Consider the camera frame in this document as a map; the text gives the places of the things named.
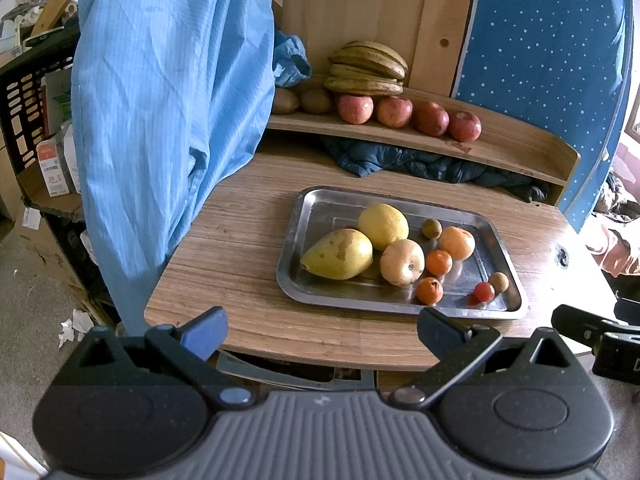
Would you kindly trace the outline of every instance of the metal tray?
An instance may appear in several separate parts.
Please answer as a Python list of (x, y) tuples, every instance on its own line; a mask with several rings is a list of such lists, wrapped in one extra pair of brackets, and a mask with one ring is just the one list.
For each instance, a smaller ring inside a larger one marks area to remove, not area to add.
[[(460, 226), (476, 238), (474, 254), (464, 262), (454, 262), (453, 269), (444, 276), (444, 296), (436, 307), (439, 311), (451, 317), (474, 319), (519, 319), (527, 313), (527, 300), (511, 259), (494, 225), (484, 216), (443, 205), (330, 187), (310, 187), (296, 200), (276, 275), (284, 293), (308, 304), (418, 314), (423, 306), (414, 298), (415, 284), (398, 287), (387, 283), (380, 276), (379, 259), (374, 258), (369, 269), (345, 281), (320, 278), (300, 267), (300, 257), (309, 247), (331, 231), (356, 226), (361, 211), (379, 202), (404, 213), (409, 238), (420, 244), (425, 256), (437, 248), (437, 240), (429, 240), (420, 231), (427, 218), (439, 220), (443, 227)], [(487, 304), (474, 304), (470, 294), (476, 284), (497, 271), (509, 278), (507, 291)]]

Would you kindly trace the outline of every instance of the orange and white box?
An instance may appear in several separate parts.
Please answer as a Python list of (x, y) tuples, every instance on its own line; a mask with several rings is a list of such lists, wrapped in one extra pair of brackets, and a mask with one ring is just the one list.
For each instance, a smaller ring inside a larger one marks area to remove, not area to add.
[(62, 170), (62, 157), (59, 153), (56, 137), (43, 140), (36, 146), (38, 162), (42, 170), (44, 182), (47, 185), (49, 196), (69, 194), (69, 186)]

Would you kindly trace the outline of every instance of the cherry tomato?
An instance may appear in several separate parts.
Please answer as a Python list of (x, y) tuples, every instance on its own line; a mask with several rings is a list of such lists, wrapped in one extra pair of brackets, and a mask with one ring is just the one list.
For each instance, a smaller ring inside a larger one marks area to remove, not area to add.
[(491, 283), (482, 282), (476, 285), (474, 289), (474, 296), (478, 299), (478, 301), (491, 301), (495, 298), (495, 290)]

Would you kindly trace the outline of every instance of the wooden door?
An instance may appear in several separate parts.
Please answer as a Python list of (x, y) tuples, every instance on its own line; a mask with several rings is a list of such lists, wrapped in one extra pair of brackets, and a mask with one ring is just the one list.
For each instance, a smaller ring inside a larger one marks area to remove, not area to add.
[(282, 29), (306, 47), (314, 74), (353, 40), (378, 41), (407, 61), (409, 88), (448, 96), (463, 47), (471, 0), (283, 0)]

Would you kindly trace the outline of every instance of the wooden desk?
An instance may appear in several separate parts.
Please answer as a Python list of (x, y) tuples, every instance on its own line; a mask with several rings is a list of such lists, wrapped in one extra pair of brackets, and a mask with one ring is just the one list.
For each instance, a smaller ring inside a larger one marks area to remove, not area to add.
[[(212, 305), (229, 319), (229, 350), (313, 364), (417, 370), (435, 357), (418, 341), (415, 317), (310, 306), (289, 299), (276, 265), (298, 193), (311, 186), (384, 192), (471, 209), (497, 227), (529, 298), (521, 320), (494, 322), (505, 336), (548, 326), (568, 303), (612, 317), (615, 298), (558, 209), (503, 192), (380, 171), (357, 178), (305, 134), (269, 133), (245, 168), (220, 182), (166, 268), (146, 320), (185, 323)], [(557, 247), (569, 265), (556, 262)]]

